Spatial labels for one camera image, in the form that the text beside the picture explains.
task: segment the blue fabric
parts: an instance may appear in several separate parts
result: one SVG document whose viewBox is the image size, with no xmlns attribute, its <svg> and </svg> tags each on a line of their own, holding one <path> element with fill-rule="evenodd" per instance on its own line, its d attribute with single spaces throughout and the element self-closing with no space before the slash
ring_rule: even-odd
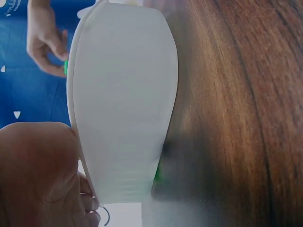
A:
<svg viewBox="0 0 303 227">
<path fill-rule="evenodd" d="M 27 0 L 0 0 L 0 128 L 13 122 L 63 122 L 70 125 L 66 79 L 43 73 L 26 52 Z M 69 45 L 79 22 L 77 12 L 94 0 L 53 0 L 59 29 Z M 54 63 L 62 64 L 54 57 Z M 14 111 L 20 111 L 18 119 Z"/>
</svg>

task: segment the hand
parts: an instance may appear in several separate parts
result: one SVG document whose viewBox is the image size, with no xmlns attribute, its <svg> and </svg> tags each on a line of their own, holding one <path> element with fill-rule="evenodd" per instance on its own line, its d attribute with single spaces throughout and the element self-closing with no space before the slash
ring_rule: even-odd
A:
<svg viewBox="0 0 303 227">
<path fill-rule="evenodd" d="M 30 0 L 27 7 L 27 53 L 39 68 L 55 76 L 65 77 L 63 66 L 53 65 L 47 57 L 53 53 L 62 61 L 68 60 L 67 31 L 58 31 L 55 15 L 49 4 Z"/>
<path fill-rule="evenodd" d="M 1 227 L 98 226 L 98 203 L 77 172 L 78 144 L 62 123 L 15 123 L 0 130 Z"/>
</svg>

